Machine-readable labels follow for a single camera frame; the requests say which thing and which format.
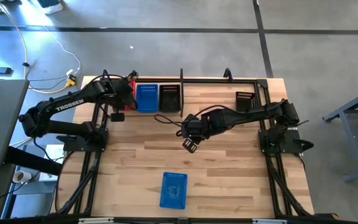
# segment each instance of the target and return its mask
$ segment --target blue plastic basket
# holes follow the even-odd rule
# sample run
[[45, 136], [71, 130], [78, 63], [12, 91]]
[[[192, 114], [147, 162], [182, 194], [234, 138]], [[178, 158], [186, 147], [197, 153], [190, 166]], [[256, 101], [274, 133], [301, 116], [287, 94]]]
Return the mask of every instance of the blue plastic basket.
[[136, 87], [137, 110], [142, 113], [158, 111], [158, 85], [145, 84]]
[[185, 209], [187, 174], [164, 172], [162, 177], [160, 207]]

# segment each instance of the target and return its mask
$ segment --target wooden tabletop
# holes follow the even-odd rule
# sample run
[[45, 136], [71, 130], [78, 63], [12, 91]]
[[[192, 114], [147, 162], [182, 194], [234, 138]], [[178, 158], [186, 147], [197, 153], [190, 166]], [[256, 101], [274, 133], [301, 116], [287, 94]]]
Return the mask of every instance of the wooden tabletop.
[[[92, 78], [85, 77], [83, 85]], [[272, 102], [287, 98], [283, 79], [267, 80]], [[183, 119], [189, 113], [194, 114], [214, 104], [234, 108], [236, 91], [254, 92], [254, 87], [249, 84], [185, 83], [184, 86]], [[73, 122], [91, 121], [93, 108], [93, 104], [78, 106]], [[92, 216], [273, 217], [265, 158], [260, 153], [257, 140], [258, 122], [238, 125], [224, 134], [213, 136], [190, 154], [181, 146], [184, 139], [175, 136], [178, 127], [156, 122], [154, 114], [125, 113], [124, 122], [108, 123], [108, 146], [102, 153]], [[179, 114], [168, 115], [181, 121]], [[78, 185], [83, 156], [82, 152], [74, 153], [63, 168], [58, 186], [59, 207]], [[301, 161], [293, 155], [283, 154], [282, 157], [290, 190], [302, 206], [313, 213]], [[160, 208], [164, 172], [188, 175], [184, 210]], [[284, 212], [281, 190], [278, 194]]]

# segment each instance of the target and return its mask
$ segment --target black basket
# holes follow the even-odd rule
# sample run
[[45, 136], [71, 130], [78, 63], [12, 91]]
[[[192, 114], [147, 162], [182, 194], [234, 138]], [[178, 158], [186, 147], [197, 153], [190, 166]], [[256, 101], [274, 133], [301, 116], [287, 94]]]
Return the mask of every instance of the black basket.
[[158, 110], [161, 112], [180, 111], [180, 85], [160, 85]]
[[247, 111], [255, 107], [255, 93], [236, 92], [236, 111]]

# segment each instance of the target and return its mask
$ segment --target gray floor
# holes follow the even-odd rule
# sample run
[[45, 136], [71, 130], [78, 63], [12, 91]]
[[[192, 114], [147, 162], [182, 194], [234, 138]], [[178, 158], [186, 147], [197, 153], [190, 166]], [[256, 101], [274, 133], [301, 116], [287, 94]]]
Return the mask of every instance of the gray floor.
[[[255, 29], [251, 0], [191, 1], [65, 1], [66, 9], [49, 17], [26, 1], [7, 4], [20, 25], [62, 27], [188, 27]], [[260, 0], [266, 29], [358, 30], [356, 0]], [[11, 26], [0, 15], [0, 26]], [[29, 79], [60, 77], [77, 67], [47, 32], [23, 32], [32, 64]], [[83, 75], [111, 73], [220, 77], [226, 67], [236, 77], [266, 77], [258, 34], [179, 33], [76, 33], [54, 32], [62, 44], [77, 54]], [[340, 121], [325, 124], [321, 117], [358, 95], [358, 35], [266, 35], [275, 78], [284, 78], [288, 96], [301, 119], [304, 139], [315, 143], [305, 153], [306, 175], [315, 212], [334, 212], [345, 220], [358, 220], [358, 181], [344, 183], [342, 176], [356, 168]], [[0, 65], [22, 77], [24, 53], [16, 31], [0, 31]], [[48, 87], [55, 81], [35, 83]], [[50, 95], [28, 91], [22, 112]], [[73, 110], [53, 118], [70, 120]], [[24, 138], [17, 127], [12, 141]], [[40, 144], [57, 143], [53, 136]], [[30, 199], [34, 206], [42, 198]], [[20, 203], [13, 216], [22, 213]]]

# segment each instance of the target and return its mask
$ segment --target black robotic arm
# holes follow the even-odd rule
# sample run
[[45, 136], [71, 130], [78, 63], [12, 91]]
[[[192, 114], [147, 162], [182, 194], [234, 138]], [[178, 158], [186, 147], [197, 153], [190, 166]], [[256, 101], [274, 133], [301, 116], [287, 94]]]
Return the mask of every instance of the black robotic arm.
[[110, 78], [94, 78], [82, 90], [58, 98], [50, 98], [48, 101], [41, 101], [35, 107], [30, 108], [26, 114], [19, 116], [24, 132], [27, 136], [35, 138], [42, 137], [47, 133], [72, 134], [83, 138], [90, 138], [96, 130], [92, 122], [82, 124], [51, 121], [50, 118], [59, 112], [65, 111], [83, 103], [108, 104], [118, 111], [125, 105], [135, 104], [132, 96], [133, 89], [129, 82], [138, 77], [133, 71], [128, 77], [111, 80]]
[[215, 107], [223, 107], [223, 109], [203, 113], [201, 119], [189, 114], [182, 122], [181, 131], [177, 132], [177, 136], [186, 139], [183, 147], [190, 153], [195, 152], [201, 141], [230, 130], [238, 124], [269, 118], [275, 119], [276, 124], [268, 130], [267, 137], [269, 144], [276, 145], [283, 140], [284, 133], [289, 127], [296, 126], [299, 123], [295, 107], [288, 100], [251, 108], [245, 112], [234, 111], [220, 105]]

